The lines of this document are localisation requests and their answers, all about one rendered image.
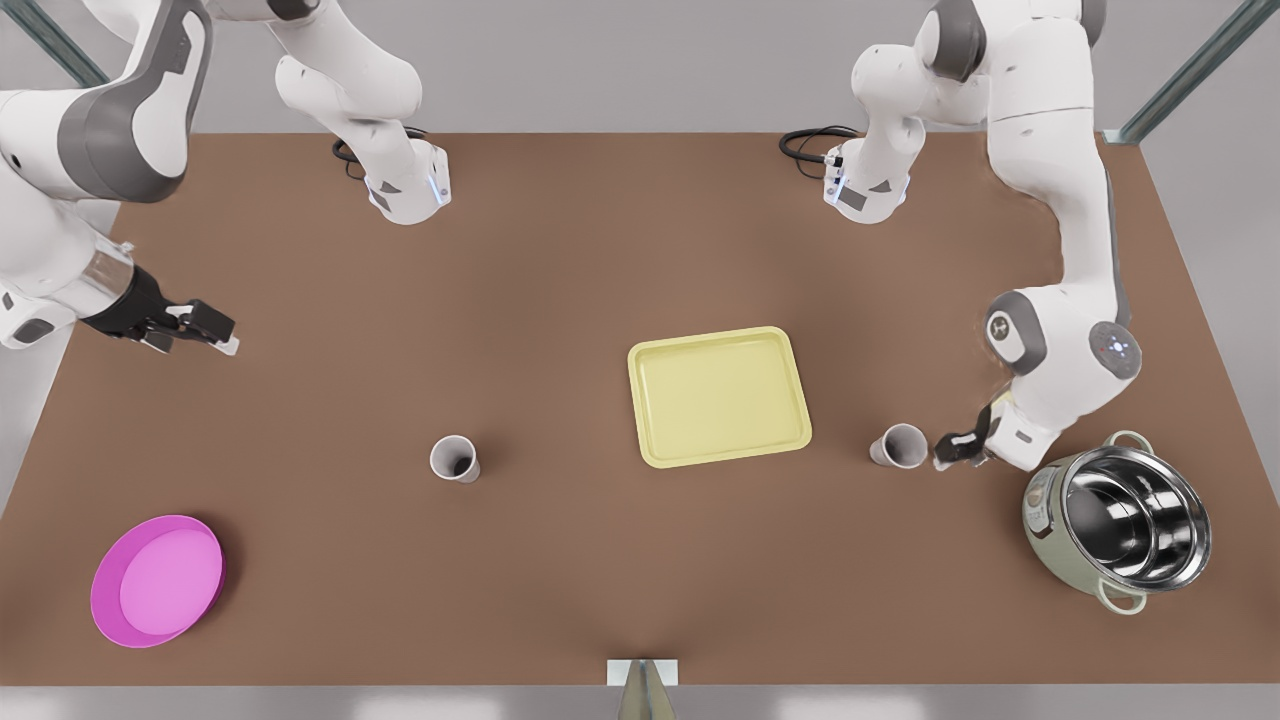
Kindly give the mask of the white IKEA cup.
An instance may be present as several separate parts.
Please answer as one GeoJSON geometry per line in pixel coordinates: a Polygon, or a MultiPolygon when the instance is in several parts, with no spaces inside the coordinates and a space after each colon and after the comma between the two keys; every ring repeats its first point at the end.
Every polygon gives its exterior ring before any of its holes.
{"type": "Polygon", "coordinates": [[[465,436],[445,436],[435,442],[429,466],[436,477],[462,484],[474,483],[480,477],[476,447],[465,436]]]}
{"type": "Polygon", "coordinates": [[[931,445],[918,427],[899,423],[872,443],[869,456],[874,464],[884,468],[913,469],[931,456],[931,445]]]}

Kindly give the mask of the pale yellow tray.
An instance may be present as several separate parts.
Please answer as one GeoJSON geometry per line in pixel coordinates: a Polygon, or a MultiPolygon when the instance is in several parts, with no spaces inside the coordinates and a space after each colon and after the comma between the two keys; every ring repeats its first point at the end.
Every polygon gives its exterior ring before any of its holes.
{"type": "Polygon", "coordinates": [[[631,347],[637,442],[658,469],[805,448],[812,419],[790,337],[764,325],[631,347]]]}

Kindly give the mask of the pink plate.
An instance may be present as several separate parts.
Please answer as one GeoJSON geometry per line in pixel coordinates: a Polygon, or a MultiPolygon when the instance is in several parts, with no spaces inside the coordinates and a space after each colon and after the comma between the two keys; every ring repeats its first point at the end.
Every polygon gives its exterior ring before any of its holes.
{"type": "Polygon", "coordinates": [[[125,648],[166,643],[218,601],[227,561],[215,533],[186,515],[152,518],[102,556],[90,589],[99,632],[125,648]]]}

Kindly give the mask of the silver frame post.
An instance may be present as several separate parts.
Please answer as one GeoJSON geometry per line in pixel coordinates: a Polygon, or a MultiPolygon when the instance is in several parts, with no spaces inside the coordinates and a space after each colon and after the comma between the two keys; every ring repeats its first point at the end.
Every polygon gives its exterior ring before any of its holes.
{"type": "Polygon", "coordinates": [[[678,684],[676,659],[609,659],[605,684],[622,688],[617,720],[678,720],[667,691],[678,684]]]}
{"type": "Polygon", "coordinates": [[[79,87],[92,88],[110,81],[84,50],[42,9],[38,0],[0,0],[0,12],[4,12],[79,87]]]}
{"type": "Polygon", "coordinates": [[[1117,129],[1102,132],[1103,141],[1108,145],[1139,145],[1276,12],[1280,12],[1280,0],[1242,0],[1129,120],[1117,129]]]}

